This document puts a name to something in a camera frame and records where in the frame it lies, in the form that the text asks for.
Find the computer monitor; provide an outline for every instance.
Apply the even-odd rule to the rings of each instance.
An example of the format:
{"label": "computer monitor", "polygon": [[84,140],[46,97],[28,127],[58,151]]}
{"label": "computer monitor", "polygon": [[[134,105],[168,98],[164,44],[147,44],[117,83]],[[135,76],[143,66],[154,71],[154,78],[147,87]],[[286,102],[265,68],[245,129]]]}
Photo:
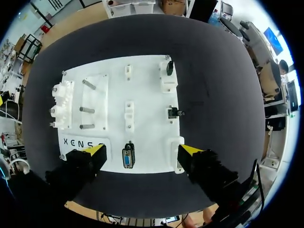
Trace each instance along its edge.
{"label": "computer monitor", "polygon": [[287,83],[288,97],[290,102],[290,112],[297,111],[299,109],[298,99],[295,91],[295,81]]}
{"label": "computer monitor", "polygon": [[272,48],[274,49],[275,54],[279,55],[283,51],[283,48],[280,42],[277,40],[277,37],[275,36],[274,32],[270,28],[267,28],[264,32],[264,35],[266,36]]}

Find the chair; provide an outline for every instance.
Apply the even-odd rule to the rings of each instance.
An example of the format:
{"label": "chair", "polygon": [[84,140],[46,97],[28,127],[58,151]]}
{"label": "chair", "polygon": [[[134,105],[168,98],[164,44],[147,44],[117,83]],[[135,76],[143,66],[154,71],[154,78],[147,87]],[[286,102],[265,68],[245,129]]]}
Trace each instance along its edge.
{"label": "chair", "polygon": [[229,16],[228,20],[231,21],[232,20],[232,15],[233,15],[233,7],[229,4],[221,1],[219,19],[221,19],[222,17],[225,17],[225,15],[228,15]]}
{"label": "chair", "polygon": [[236,36],[238,39],[243,41],[243,35],[238,30],[238,28],[231,23],[233,15],[233,7],[223,1],[220,3],[220,14],[218,21],[221,23],[221,25],[224,27],[224,29],[234,36]]}
{"label": "chair", "polygon": [[275,96],[280,93],[282,83],[279,66],[273,60],[267,61],[258,77],[264,101],[274,100]]}

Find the cardboard box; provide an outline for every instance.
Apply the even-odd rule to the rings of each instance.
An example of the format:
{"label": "cardboard box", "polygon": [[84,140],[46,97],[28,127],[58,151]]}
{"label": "cardboard box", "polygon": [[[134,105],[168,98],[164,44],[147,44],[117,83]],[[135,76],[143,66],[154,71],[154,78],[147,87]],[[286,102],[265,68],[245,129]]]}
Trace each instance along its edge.
{"label": "cardboard box", "polygon": [[186,9],[186,0],[162,0],[161,8],[165,14],[181,16]]}
{"label": "cardboard box", "polygon": [[24,42],[25,42],[25,39],[22,38],[22,37],[20,37],[19,40],[17,41],[17,43],[16,43],[16,45],[15,45],[15,47],[14,47],[14,50],[15,50],[17,53],[19,53],[19,52],[21,51],[21,48],[22,48]]}

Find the metal rod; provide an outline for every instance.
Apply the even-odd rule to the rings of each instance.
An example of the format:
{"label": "metal rod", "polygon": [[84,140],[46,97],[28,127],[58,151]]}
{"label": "metal rod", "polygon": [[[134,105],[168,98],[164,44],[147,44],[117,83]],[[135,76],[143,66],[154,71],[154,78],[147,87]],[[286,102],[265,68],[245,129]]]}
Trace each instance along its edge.
{"label": "metal rod", "polygon": [[55,2],[58,4],[59,7],[62,7],[62,3],[59,0],[55,0]]}
{"label": "metal rod", "polygon": [[90,109],[90,108],[84,108],[84,107],[80,107],[79,111],[81,112],[85,112],[85,113],[95,113],[94,109]]}
{"label": "metal rod", "polygon": [[90,128],[95,128],[95,124],[82,124],[79,127],[80,129],[90,129]]}
{"label": "metal rod", "polygon": [[48,2],[52,5],[52,7],[54,8],[54,10],[57,10],[56,6],[53,5],[53,2],[51,2],[51,0],[48,0]]}
{"label": "metal rod", "polygon": [[37,13],[43,18],[43,20],[50,26],[53,27],[52,23],[48,21],[48,19],[40,12],[40,10],[35,6],[33,2],[30,2],[32,7],[37,11]]}
{"label": "metal rod", "polygon": [[89,83],[88,81],[82,80],[82,83],[85,84],[86,86],[90,87],[91,89],[96,90],[96,86]]}
{"label": "metal rod", "polygon": [[80,1],[80,4],[82,5],[82,7],[85,8],[86,6],[85,6],[84,2],[82,0],[79,0],[79,1]]}

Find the wooden floor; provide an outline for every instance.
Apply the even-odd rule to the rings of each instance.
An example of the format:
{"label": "wooden floor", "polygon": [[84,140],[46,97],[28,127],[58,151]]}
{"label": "wooden floor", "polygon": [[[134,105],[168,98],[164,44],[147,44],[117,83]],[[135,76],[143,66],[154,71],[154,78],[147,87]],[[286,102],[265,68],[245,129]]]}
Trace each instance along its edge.
{"label": "wooden floor", "polygon": [[[58,39],[64,37],[65,35],[76,31],[80,28],[83,28],[87,25],[94,24],[100,22],[102,20],[108,19],[108,15],[104,9],[103,3],[97,3],[93,6],[87,7],[85,9],[81,9],[67,18],[55,24],[47,34],[45,34],[42,39],[42,48],[40,53],[45,50],[52,43],[57,41]],[[28,82],[29,73],[30,73],[31,65],[26,64],[23,67],[23,71],[25,72],[22,85],[25,86]]]}
{"label": "wooden floor", "polygon": [[[50,31],[43,36],[41,39],[42,43],[42,48],[40,50],[40,53],[45,50],[49,45],[57,41],[58,39],[62,38],[63,36],[80,29],[82,27],[85,27],[87,25],[106,20],[108,19],[107,13],[103,7],[102,3],[95,4],[93,6],[87,7],[85,9],[79,10],[70,16],[68,16],[66,19],[61,21],[58,24],[55,24]],[[29,78],[29,73],[31,69],[31,64],[25,64],[24,66],[24,78],[22,84],[25,86],[28,78]],[[65,205],[65,207],[69,208],[70,210],[81,214],[83,216],[86,216],[91,219],[96,219],[99,216],[102,215],[102,212],[97,213],[95,210],[91,210],[85,207],[82,207],[81,205],[68,201]],[[213,205],[210,207],[212,211],[215,211],[217,209],[217,205]],[[202,226],[204,220],[203,220],[203,212],[194,212],[190,214],[194,224],[197,226]],[[169,226],[171,227],[176,227],[180,221],[170,223]]]}

